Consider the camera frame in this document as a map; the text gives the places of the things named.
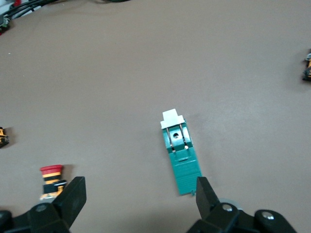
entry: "orange and black component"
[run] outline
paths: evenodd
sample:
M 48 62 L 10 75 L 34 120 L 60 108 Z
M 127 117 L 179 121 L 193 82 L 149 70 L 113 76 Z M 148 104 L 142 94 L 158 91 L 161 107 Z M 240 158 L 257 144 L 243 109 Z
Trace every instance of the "orange and black component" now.
M 9 143 L 9 137 L 5 135 L 5 129 L 0 127 L 0 148 Z
M 44 166 L 40 168 L 45 182 L 40 200 L 56 198 L 64 190 L 67 181 L 61 180 L 62 165 Z

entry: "green electrical component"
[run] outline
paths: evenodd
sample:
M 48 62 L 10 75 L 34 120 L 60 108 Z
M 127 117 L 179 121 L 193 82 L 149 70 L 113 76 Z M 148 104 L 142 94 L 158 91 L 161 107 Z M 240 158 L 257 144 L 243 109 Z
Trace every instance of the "green electrical component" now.
M 195 195 L 197 177 L 202 174 L 187 123 L 183 116 L 177 115 L 175 109 L 164 112 L 163 119 L 162 133 L 179 194 Z
M 10 19 L 4 15 L 0 15 L 0 35 L 9 29 Z

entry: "metal screw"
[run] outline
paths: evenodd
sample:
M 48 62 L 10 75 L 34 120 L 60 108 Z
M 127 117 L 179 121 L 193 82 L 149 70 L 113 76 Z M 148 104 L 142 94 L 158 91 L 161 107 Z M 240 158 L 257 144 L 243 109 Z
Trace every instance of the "metal screw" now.
M 232 206 L 231 206 L 231 205 L 228 205 L 228 204 L 224 204 L 224 205 L 223 205 L 223 209 L 226 210 L 226 211 L 228 211 L 228 212 L 233 211 Z
M 273 220 L 274 219 L 273 214 L 271 214 L 270 212 L 264 211 L 261 214 L 262 214 L 263 217 L 265 217 L 268 220 Z
M 46 209 L 46 205 L 39 205 L 37 208 L 36 208 L 36 211 L 37 212 L 41 212 L 41 211 L 44 211 Z

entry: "white plastic tab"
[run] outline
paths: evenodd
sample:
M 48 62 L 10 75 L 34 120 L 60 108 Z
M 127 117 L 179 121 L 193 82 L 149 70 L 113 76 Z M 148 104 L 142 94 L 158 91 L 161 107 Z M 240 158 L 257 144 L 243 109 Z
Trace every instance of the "white plastic tab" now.
M 309 53 L 306 57 L 306 61 L 310 61 L 311 60 L 311 53 Z
M 163 121 L 161 121 L 161 128 L 165 129 L 174 125 L 179 125 L 185 122 L 182 115 L 177 115 L 176 109 L 171 109 L 163 113 Z

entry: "black cable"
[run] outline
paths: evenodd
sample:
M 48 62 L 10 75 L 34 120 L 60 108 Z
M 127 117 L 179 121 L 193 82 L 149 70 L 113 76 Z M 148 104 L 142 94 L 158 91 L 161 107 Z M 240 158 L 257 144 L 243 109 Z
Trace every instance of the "black cable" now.
M 8 17 L 12 17 L 14 15 L 16 15 L 17 13 L 19 12 L 24 12 L 23 14 L 27 13 L 28 11 L 38 7 L 38 6 L 44 6 L 46 4 L 49 4 L 51 2 L 54 2 L 54 1 L 57 1 L 57 0 L 36 0 L 36 1 L 33 1 L 32 3 L 28 4 L 28 5 L 25 5 L 25 7 L 22 7 L 22 8 L 19 8 L 19 9 L 16 9 L 15 11 L 11 12 L 10 14 L 8 14 L 7 16 Z
M 16 12 L 15 14 L 19 13 L 17 16 L 15 16 L 14 18 L 19 18 L 21 16 L 23 16 L 24 14 L 26 14 L 27 12 L 33 10 L 34 8 L 38 7 L 38 6 L 44 6 L 44 5 L 47 5 L 49 3 L 52 3 L 52 2 L 55 2 L 55 1 L 58 1 L 58 0 L 42 0 L 41 2 L 44 3 L 44 4 L 36 4 L 36 5 L 33 5 L 33 6 L 30 6 L 24 10 L 20 10 L 18 12 Z
M 4 12 L 3 15 L 7 15 L 7 14 L 9 14 L 9 13 L 11 13 L 11 12 L 13 12 L 13 11 L 15 11 L 15 10 L 21 8 L 21 7 L 23 7 L 23 6 L 30 5 L 31 3 L 34 3 L 34 2 L 36 2 L 36 1 L 40 1 L 40 0 L 31 0 L 31 1 L 24 2 L 24 3 L 22 3 L 21 5 L 16 6 L 16 7 L 10 9 L 10 10 Z

